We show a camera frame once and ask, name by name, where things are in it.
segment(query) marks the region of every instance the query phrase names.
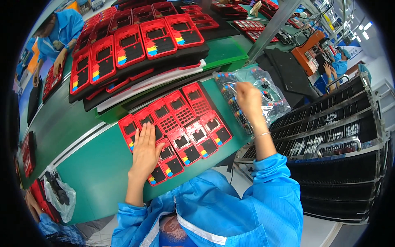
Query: metal pole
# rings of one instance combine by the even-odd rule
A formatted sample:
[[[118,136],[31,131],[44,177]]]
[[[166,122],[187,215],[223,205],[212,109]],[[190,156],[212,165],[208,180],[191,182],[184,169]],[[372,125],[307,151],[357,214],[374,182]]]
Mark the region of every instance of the metal pole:
[[[273,37],[278,33],[281,26],[289,19],[301,2],[302,0],[284,0],[284,3],[280,4],[278,10],[267,24],[265,30],[263,30],[261,36],[259,36],[248,51],[248,65],[255,62],[256,58],[262,53],[263,49],[266,48]]]

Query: plastic bag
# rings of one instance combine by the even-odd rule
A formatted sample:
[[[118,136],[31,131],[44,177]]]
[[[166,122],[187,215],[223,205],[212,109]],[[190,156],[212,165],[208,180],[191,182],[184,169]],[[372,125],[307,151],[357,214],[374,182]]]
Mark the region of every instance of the plastic bag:
[[[57,174],[57,172],[50,167],[47,167],[47,171],[51,175]],[[44,176],[45,197],[47,201],[49,201],[54,206],[54,208],[60,213],[60,217],[62,218],[63,222],[67,223],[71,221],[73,217],[77,196],[75,190],[72,187],[70,187],[67,183],[63,183],[59,176],[56,178],[56,182],[59,184],[60,188],[66,193],[66,196],[68,197],[68,201],[66,203],[59,202],[59,198],[54,193],[50,182],[47,180],[47,176]]]
[[[237,101],[237,92],[234,86],[239,81],[248,81],[258,88],[262,93],[261,108],[267,125],[291,111],[291,107],[281,91],[274,85],[270,74],[258,66],[244,67],[234,72],[215,72],[213,75],[217,84],[223,86],[221,92],[225,99],[230,97],[229,94],[233,95],[229,101]],[[236,114],[238,113],[242,114],[241,110],[236,111]]]

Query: hair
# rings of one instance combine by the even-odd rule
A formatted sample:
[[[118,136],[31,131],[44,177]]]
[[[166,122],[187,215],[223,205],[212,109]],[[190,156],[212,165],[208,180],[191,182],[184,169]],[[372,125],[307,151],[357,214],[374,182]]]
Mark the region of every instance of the hair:
[[[50,15],[43,21],[43,23],[37,28],[37,31],[36,31],[36,32],[41,32],[41,31],[43,31],[43,30],[48,26],[48,24],[50,23],[50,21],[52,20],[52,18],[53,18],[54,15],[55,15],[54,13],[50,14]]]

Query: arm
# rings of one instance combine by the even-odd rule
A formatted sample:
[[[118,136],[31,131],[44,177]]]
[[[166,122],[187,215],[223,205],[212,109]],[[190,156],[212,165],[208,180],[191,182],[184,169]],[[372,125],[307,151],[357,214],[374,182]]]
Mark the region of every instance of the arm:
[[[164,143],[155,147],[155,127],[144,124],[136,131],[133,166],[128,172],[129,182],[125,203],[119,203],[118,227],[114,229],[111,246],[124,246],[131,243],[134,233],[147,217],[147,207],[143,202],[143,187],[149,174],[158,163]]]

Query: cable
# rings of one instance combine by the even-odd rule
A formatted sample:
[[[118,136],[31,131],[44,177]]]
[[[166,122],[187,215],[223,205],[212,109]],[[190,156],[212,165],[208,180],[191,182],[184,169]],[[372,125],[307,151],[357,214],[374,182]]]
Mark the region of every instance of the cable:
[[[232,176],[230,177],[230,185],[232,184],[232,179],[233,179],[233,167],[232,167]]]

